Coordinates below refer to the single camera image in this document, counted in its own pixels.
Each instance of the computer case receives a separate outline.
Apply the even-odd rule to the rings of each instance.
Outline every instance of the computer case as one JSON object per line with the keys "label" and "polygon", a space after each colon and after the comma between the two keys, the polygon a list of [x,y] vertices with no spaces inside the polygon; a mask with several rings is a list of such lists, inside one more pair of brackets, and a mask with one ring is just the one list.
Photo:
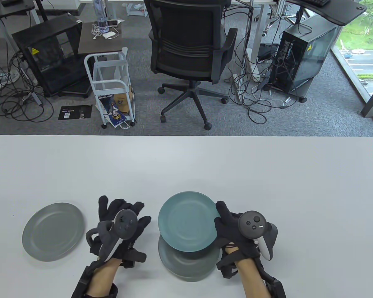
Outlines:
{"label": "computer case", "polygon": [[337,27],[314,15],[285,30],[273,61],[269,85],[290,93],[316,76],[337,37]]}
{"label": "computer case", "polygon": [[81,26],[63,14],[12,34],[46,97],[87,78],[85,55],[77,53]]}

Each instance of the car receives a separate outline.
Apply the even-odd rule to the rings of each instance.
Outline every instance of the car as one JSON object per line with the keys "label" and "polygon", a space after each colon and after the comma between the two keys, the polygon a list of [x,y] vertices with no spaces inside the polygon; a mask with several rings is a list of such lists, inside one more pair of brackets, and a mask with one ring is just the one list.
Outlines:
{"label": "car", "polygon": [[348,52],[345,52],[345,53],[343,54],[343,56],[344,56],[344,58],[348,59],[348,58],[351,58],[351,57],[352,57],[352,53],[351,53],[350,51],[348,51]]}
{"label": "car", "polygon": [[353,54],[364,54],[366,51],[362,48],[356,48],[355,50],[351,51]]}

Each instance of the grass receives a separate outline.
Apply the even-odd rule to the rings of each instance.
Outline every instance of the grass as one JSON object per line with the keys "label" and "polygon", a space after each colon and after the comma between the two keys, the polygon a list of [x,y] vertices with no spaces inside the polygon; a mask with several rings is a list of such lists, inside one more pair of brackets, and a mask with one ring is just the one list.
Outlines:
{"label": "grass", "polygon": [[[369,35],[365,35],[365,28],[370,27]],[[373,50],[373,25],[370,25],[370,20],[367,17],[357,17],[350,24],[344,26],[340,37],[337,40],[337,47],[341,49],[340,40],[348,50],[363,48],[365,50]]]}
{"label": "grass", "polygon": [[358,74],[357,77],[360,79],[370,80],[370,79],[373,79],[373,74]]}

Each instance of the water bottle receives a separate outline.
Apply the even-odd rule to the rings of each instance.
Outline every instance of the water bottle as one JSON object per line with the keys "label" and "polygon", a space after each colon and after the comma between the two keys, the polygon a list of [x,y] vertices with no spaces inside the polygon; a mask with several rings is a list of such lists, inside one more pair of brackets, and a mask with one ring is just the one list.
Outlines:
{"label": "water bottle", "polygon": [[107,14],[105,12],[104,0],[94,0],[94,10],[97,16],[99,31],[104,34],[109,31]]}

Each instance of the forearm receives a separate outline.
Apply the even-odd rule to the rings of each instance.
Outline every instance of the forearm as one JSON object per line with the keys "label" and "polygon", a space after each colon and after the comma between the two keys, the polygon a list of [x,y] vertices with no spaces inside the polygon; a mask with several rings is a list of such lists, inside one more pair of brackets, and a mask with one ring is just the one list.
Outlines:
{"label": "forearm", "polygon": [[119,259],[111,258],[101,268],[96,269],[86,294],[91,297],[108,296],[114,276],[121,262]]}
{"label": "forearm", "polygon": [[237,261],[235,265],[239,271],[246,298],[271,297],[252,259]]}

